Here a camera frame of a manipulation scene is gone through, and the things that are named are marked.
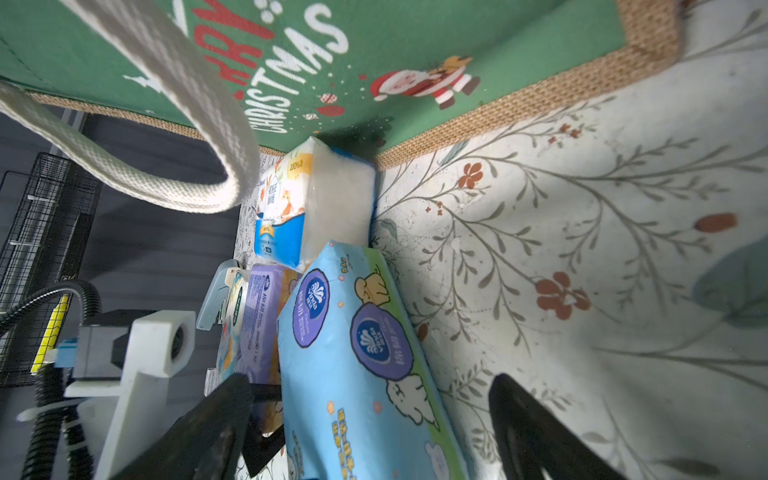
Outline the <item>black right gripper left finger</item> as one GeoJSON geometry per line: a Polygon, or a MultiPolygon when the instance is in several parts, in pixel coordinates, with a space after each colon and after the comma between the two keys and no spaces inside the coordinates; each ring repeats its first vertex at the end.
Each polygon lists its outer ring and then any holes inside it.
{"type": "Polygon", "coordinates": [[[247,377],[232,375],[114,477],[234,478],[253,402],[247,377]]]}

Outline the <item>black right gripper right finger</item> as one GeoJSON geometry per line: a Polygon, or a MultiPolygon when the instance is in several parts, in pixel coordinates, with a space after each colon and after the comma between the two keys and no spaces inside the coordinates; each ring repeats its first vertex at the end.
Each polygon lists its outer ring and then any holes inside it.
{"type": "Polygon", "coordinates": [[[621,479],[507,374],[494,377],[489,413],[508,479],[621,479]]]}

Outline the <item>blue cartoon tissue pack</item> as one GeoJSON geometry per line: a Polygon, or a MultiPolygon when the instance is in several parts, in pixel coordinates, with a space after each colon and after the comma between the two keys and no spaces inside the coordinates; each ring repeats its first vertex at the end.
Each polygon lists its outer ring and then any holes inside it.
{"type": "Polygon", "coordinates": [[[278,318],[293,479],[464,479],[468,468],[382,254],[327,244],[278,318]]]}

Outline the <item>green Christmas burlap tote bag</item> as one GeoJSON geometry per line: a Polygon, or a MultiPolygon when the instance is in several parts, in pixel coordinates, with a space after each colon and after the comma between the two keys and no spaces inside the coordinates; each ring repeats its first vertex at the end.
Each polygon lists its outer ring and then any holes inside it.
{"type": "Polygon", "coordinates": [[[218,213],[263,153],[317,136],[382,168],[669,67],[672,1],[5,1],[1,110],[112,188],[218,213]],[[209,144],[216,184],[158,177],[49,109],[209,144]]]}

